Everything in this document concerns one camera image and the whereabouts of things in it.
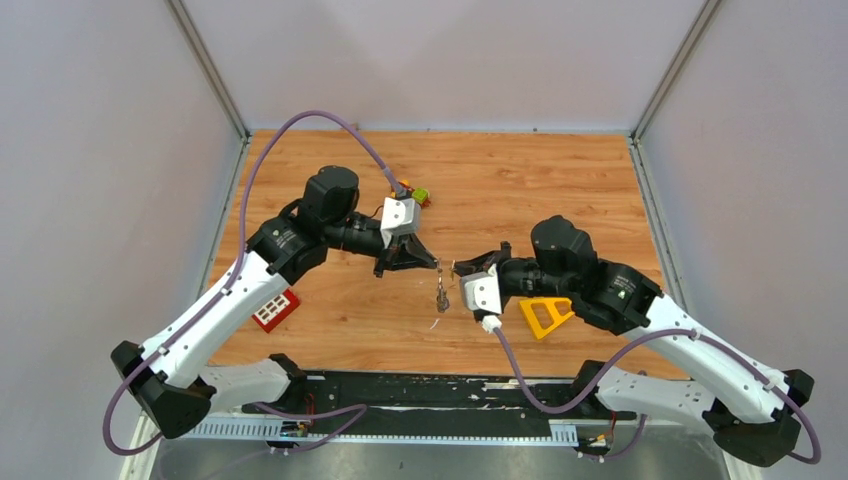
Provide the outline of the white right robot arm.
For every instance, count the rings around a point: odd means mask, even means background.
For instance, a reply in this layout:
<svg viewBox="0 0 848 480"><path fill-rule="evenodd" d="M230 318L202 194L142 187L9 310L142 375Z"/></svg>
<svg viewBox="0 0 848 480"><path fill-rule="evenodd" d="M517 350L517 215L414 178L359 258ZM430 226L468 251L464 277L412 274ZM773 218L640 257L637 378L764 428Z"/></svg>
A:
<svg viewBox="0 0 848 480"><path fill-rule="evenodd" d="M672 421L762 468L797 459L798 440L806 435L811 451L803 462L820 461L820 441L803 411L814 386L810 375L769 367L733 347L639 270L601 258L590 235L560 215L537 223L530 240L529 257L514 256L503 242L451 268L464 306L485 331L502 334L501 315L512 298L564 298L585 323L624 337L628 349L652 349L687 375L670 381L620 369L616 358L587 361L566 403L535 400L536 408L548 414L575 409L589 418L607 409Z"/></svg>

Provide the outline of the large keyring with keys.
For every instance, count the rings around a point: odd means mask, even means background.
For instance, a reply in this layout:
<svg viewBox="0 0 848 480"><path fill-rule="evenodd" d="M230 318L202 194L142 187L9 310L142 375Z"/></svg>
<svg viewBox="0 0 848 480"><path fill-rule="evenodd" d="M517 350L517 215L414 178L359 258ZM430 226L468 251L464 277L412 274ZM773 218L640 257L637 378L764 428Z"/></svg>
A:
<svg viewBox="0 0 848 480"><path fill-rule="evenodd" d="M438 313L446 313L450 308L450 300L447 295L447 290L444 286L444 270L439 259L436 260L436 297L435 304Z"/></svg>

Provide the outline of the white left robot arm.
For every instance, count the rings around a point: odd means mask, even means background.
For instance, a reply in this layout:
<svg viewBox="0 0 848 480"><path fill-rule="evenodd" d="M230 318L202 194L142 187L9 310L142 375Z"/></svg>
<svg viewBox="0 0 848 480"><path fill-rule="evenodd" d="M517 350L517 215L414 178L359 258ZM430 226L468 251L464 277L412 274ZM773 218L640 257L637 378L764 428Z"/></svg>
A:
<svg viewBox="0 0 848 480"><path fill-rule="evenodd" d="M421 207L412 197L385 198L378 219L357 212L358 201L352 170L321 168L302 197L262 223L244 253L177 320L142 344L124 341L113 350L113 364L165 438L246 404L273 404L283 413L304 405L305 375L283 354L240 366L208 360L245 320L324 263L329 250L374 258L376 277L436 267L417 237Z"/></svg>

